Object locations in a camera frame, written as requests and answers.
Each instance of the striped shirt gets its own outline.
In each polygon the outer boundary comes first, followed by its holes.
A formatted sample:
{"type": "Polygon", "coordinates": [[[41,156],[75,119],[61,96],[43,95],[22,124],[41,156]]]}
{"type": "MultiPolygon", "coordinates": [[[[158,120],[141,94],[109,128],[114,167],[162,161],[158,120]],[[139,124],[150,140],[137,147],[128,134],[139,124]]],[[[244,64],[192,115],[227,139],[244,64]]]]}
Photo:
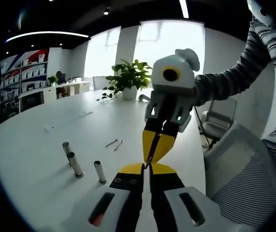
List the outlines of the striped shirt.
{"type": "MultiPolygon", "coordinates": [[[[203,105],[209,100],[225,100],[248,89],[269,62],[276,68],[276,29],[253,17],[245,49],[237,63],[222,73],[196,76],[195,105],[203,105]]],[[[276,157],[276,128],[263,142],[276,157]]]]}

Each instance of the person's arm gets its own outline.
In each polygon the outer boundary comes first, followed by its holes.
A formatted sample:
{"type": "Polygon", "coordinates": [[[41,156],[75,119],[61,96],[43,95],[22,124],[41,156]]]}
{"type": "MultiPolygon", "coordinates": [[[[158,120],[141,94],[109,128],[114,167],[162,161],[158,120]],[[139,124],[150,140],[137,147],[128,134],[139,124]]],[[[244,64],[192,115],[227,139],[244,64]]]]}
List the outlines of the person's arm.
{"type": "Polygon", "coordinates": [[[210,100],[225,100],[243,92],[270,61],[267,48],[250,24],[245,49],[236,65],[222,73],[196,76],[195,105],[200,106],[210,100]]]}

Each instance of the window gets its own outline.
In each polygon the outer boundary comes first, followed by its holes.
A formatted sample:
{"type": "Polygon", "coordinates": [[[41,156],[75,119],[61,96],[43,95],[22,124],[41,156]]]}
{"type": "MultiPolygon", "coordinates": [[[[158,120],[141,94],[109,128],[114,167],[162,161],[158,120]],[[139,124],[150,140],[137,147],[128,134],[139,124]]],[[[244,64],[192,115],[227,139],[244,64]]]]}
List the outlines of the window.
{"type": "Polygon", "coordinates": [[[84,77],[113,75],[120,27],[91,37],[85,59],[84,77]]]}
{"type": "Polygon", "coordinates": [[[195,74],[202,74],[204,64],[202,23],[176,20],[147,21],[141,23],[133,58],[147,62],[153,67],[156,60],[173,55],[176,49],[185,48],[191,48],[197,53],[200,70],[195,74]]]}

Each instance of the metal cylinder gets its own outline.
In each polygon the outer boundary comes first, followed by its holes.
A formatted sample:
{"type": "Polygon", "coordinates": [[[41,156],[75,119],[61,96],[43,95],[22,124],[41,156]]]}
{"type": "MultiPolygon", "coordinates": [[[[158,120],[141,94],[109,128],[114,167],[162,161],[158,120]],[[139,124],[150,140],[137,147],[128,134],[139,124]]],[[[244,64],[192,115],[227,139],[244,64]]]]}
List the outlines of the metal cylinder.
{"type": "Polygon", "coordinates": [[[99,160],[96,160],[94,162],[94,167],[95,167],[97,175],[99,177],[99,183],[105,184],[107,182],[107,180],[105,179],[103,169],[102,169],[102,165],[101,165],[99,160]]]}
{"type": "Polygon", "coordinates": [[[78,178],[82,178],[84,176],[84,172],[82,171],[78,161],[76,160],[74,152],[69,152],[67,154],[67,158],[69,160],[70,166],[74,170],[75,176],[78,178]]]}
{"type": "Polygon", "coordinates": [[[69,146],[69,142],[64,142],[62,144],[62,148],[64,149],[66,155],[68,155],[70,152],[72,152],[72,150],[71,150],[71,148],[69,146]]]}
{"type": "Polygon", "coordinates": [[[139,101],[142,101],[142,100],[151,101],[151,98],[149,98],[148,96],[146,96],[146,95],[144,95],[144,94],[141,94],[141,95],[138,97],[138,100],[139,100],[139,101]]]}

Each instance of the ceiling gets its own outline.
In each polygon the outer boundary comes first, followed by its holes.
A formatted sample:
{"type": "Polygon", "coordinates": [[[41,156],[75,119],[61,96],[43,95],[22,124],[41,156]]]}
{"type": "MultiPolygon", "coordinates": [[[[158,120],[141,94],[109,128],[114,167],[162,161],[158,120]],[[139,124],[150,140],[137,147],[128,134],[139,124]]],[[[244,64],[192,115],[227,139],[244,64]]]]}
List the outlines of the ceiling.
{"type": "MultiPolygon", "coordinates": [[[[95,35],[117,26],[138,25],[152,19],[182,19],[179,0],[15,0],[1,3],[1,56],[21,50],[59,46],[73,48],[86,38],[66,35],[21,37],[6,44],[10,37],[27,32],[54,30],[95,35]],[[111,7],[110,14],[103,11],[111,7]]],[[[250,12],[245,0],[187,0],[189,20],[246,39],[250,12]]]]}

